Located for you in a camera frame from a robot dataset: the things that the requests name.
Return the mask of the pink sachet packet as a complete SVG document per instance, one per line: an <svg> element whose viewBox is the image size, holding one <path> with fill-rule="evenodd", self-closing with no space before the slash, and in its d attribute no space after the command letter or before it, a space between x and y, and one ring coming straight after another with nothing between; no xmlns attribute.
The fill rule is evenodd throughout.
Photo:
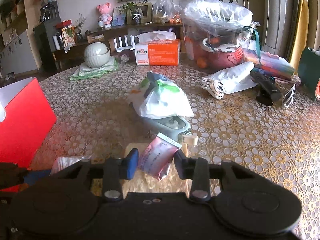
<svg viewBox="0 0 320 240"><path fill-rule="evenodd" d="M139 156L138 168L161 181L168 175L173 157L181 147L178 142L158 133Z"/></svg>

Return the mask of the white green plastic bag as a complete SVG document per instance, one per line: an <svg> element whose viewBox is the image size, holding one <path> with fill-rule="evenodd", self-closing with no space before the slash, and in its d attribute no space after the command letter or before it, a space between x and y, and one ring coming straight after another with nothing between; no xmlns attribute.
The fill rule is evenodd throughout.
<svg viewBox="0 0 320 240"><path fill-rule="evenodd" d="M147 72L146 78L132 88L127 101L139 116L149 119L194 117L185 92L158 73Z"/></svg>

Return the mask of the packaged bread slice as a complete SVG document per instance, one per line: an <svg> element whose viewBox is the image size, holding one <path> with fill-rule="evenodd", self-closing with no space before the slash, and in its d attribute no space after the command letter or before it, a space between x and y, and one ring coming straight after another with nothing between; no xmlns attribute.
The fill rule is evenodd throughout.
<svg viewBox="0 0 320 240"><path fill-rule="evenodd" d="M130 143L125 148L125 155L133 149L139 150L139 156L147 148L148 143ZM171 192L188 192L188 182L181 180L174 166L173 160L168 175L161 181L137 169L132 180L124 180L122 182L123 196L130 192L138 193L171 193Z"/></svg>

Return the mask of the cartoon face plush pouch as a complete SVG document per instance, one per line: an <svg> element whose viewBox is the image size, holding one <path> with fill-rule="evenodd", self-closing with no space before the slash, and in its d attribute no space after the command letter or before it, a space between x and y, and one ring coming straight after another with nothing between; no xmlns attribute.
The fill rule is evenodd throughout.
<svg viewBox="0 0 320 240"><path fill-rule="evenodd" d="M225 90L221 81L203 77L200 80L200 87L206 90L212 97L216 99L221 99L224 97Z"/></svg>

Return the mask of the green plastic case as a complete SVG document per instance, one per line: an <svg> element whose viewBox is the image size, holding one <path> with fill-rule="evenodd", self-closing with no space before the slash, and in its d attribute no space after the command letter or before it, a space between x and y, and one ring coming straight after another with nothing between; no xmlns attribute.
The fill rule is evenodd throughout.
<svg viewBox="0 0 320 240"><path fill-rule="evenodd" d="M182 141L182 135L189 135L191 133L189 122L180 116L162 119L142 117L142 120L151 132L155 134L162 133L176 142Z"/></svg>

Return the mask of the lace patterned tablecloth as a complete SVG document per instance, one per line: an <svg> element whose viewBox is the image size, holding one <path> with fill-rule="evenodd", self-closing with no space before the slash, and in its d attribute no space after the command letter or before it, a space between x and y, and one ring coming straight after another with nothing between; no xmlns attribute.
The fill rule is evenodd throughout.
<svg viewBox="0 0 320 240"><path fill-rule="evenodd" d="M189 119L196 146L188 155L219 164L232 160L293 192L303 212L296 234L319 239L319 101L303 87L291 106L256 101L257 89L213 98L200 87L206 73L187 59L177 67L122 64L97 79L70 81L68 69L41 81L57 121L37 150L31 168L50 169L58 157L91 157L102 163L142 150L152 135L127 103L133 86L147 72L161 73L187 95L194 116Z"/></svg>

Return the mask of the white padded envelope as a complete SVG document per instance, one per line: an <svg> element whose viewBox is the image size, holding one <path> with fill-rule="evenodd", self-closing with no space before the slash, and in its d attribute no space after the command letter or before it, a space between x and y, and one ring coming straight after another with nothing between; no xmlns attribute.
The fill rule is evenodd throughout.
<svg viewBox="0 0 320 240"><path fill-rule="evenodd" d="M225 94L233 94L258 85L250 76L250 71L253 70L253 68L253 62L248 61L205 77L221 81Z"/></svg>

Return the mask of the folded green white cloth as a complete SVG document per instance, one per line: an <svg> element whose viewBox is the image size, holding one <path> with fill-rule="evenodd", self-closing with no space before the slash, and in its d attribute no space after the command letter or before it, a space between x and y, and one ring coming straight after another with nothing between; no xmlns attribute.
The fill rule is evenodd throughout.
<svg viewBox="0 0 320 240"><path fill-rule="evenodd" d="M92 79L102 77L104 74L114 72L118 69L118 62L114 56L111 56L109 61L102 67L90 68L87 64L82 63L76 71L69 77L70 81Z"/></svg>

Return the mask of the red cardboard box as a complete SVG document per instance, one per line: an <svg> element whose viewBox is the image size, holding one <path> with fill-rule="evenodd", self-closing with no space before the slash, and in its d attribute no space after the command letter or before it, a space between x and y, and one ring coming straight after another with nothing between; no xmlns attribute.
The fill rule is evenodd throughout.
<svg viewBox="0 0 320 240"><path fill-rule="evenodd" d="M56 122L35 77L1 88L1 163L28 168Z"/></svg>

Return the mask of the black folding umbrella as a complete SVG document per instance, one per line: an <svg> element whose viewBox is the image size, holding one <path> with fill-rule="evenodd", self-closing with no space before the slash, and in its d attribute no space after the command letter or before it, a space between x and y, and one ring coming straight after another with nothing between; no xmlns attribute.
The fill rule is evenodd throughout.
<svg viewBox="0 0 320 240"><path fill-rule="evenodd" d="M255 70L250 71L250 76L260 87L260 90L256 96L257 102L265 106L273 106L274 102L277 102L281 99L281 91L269 78Z"/></svg>

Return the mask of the white wifi router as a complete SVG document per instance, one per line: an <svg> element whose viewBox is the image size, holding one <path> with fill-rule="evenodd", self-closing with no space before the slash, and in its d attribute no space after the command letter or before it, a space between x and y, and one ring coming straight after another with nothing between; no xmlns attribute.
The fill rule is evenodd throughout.
<svg viewBox="0 0 320 240"><path fill-rule="evenodd" d="M125 35L114 38L113 42L115 51L120 53L124 50L135 50L135 46L139 42L139 38L133 35Z"/></svg>

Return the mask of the colourful book stack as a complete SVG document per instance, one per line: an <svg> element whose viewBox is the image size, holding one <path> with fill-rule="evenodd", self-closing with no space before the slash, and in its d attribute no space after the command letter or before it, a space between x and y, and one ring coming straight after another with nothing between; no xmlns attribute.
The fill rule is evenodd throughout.
<svg viewBox="0 0 320 240"><path fill-rule="evenodd" d="M254 63L256 69L264 75L291 80L295 69L284 58L269 52L261 51L258 58L255 50L244 49L245 61Z"/></svg>

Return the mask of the orange white tissue box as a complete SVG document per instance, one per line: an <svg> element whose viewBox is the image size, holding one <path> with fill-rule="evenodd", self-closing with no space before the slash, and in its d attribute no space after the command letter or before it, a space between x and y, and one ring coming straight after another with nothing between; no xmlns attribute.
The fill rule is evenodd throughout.
<svg viewBox="0 0 320 240"><path fill-rule="evenodd" d="M137 65L178 66L181 42L174 32L157 30L139 34L136 38Z"/></svg>

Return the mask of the wooden tv console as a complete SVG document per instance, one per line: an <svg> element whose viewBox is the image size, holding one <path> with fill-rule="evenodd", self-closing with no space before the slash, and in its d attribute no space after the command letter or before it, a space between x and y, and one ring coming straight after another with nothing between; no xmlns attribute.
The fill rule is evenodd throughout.
<svg viewBox="0 0 320 240"><path fill-rule="evenodd" d="M57 68L63 70L62 64L65 63L65 61L82 59L84 50L90 43L103 42L108 46L108 48L110 48L111 54L116 55L116 48L122 47L125 44L130 44L131 36L137 36L139 34L155 30L174 32L176 37L180 39L181 53L186 53L183 25L181 23L174 24L150 22L140 25L121 25L91 32L86 36L86 38L70 46L69 51L65 51L64 49L54 51L53 58Z"/></svg>

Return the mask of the plastic bag of fruit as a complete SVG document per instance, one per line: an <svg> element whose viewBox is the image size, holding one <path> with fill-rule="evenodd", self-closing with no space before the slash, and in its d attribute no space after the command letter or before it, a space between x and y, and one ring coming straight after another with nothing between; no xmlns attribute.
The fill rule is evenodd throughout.
<svg viewBox="0 0 320 240"><path fill-rule="evenodd" d="M245 7L220 0L189 0L182 23L187 56L199 68L215 71L237 66L249 50L261 60L258 22Z"/></svg>

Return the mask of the green orange retro radio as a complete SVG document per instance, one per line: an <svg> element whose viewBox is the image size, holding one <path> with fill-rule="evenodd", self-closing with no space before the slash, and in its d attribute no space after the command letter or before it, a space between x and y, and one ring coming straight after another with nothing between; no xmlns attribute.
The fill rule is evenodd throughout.
<svg viewBox="0 0 320 240"><path fill-rule="evenodd" d="M306 86L313 101L319 100L319 50L306 47L300 57L298 76Z"/></svg>

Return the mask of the black cabinet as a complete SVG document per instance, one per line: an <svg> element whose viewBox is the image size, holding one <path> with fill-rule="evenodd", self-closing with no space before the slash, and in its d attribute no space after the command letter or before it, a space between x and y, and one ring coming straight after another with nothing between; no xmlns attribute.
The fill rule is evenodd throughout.
<svg viewBox="0 0 320 240"><path fill-rule="evenodd" d="M56 25L61 22L57 1L48 2L40 8L40 23L33 29L37 48L42 61L42 68L46 72L56 69L52 52L56 51L53 36L56 34Z"/></svg>

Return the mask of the pink pig plush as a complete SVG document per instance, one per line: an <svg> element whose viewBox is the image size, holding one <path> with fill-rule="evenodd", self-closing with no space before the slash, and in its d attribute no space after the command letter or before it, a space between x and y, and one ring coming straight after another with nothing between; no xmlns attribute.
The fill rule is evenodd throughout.
<svg viewBox="0 0 320 240"><path fill-rule="evenodd" d="M97 6L97 10L100 14L99 21L103 21L105 28L111 27L111 22L112 22L112 8L111 8L111 3L106 2L104 4L100 4Z"/></svg>

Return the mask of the yellow curtain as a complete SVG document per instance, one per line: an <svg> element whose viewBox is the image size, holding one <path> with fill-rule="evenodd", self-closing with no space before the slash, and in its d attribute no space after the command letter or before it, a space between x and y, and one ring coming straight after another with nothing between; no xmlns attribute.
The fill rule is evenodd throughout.
<svg viewBox="0 0 320 240"><path fill-rule="evenodd" d="M290 52L290 64L297 71L300 57L306 47L309 28L309 2L308 0L297 0L295 16L295 32Z"/></svg>

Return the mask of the clear bag of oranges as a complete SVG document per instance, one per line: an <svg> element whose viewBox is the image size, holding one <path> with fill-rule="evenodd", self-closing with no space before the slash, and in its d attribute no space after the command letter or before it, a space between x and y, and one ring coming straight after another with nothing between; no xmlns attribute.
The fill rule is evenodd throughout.
<svg viewBox="0 0 320 240"><path fill-rule="evenodd" d="M152 20L155 23L182 23L182 8L170 0L156 0L152 5Z"/></svg>

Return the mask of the white standing air conditioner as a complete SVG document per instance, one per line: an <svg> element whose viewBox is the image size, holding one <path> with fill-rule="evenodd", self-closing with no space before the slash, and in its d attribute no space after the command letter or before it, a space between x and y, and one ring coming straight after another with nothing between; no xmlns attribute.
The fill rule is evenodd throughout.
<svg viewBox="0 0 320 240"><path fill-rule="evenodd" d="M265 0L263 51L288 57L294 11L295 0Z"/></svg>

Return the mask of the wooden photo frame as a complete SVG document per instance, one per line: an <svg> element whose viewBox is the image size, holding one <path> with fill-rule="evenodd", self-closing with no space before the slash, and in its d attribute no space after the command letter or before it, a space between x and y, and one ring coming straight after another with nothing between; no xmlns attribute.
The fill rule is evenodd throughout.
<svg viewBox="0 0 320 240"><path fill-rule="evenodd" d="M152 3L138 3L136 11L128 10L126 23L129 25L145 24L152 21Z"/></svg>

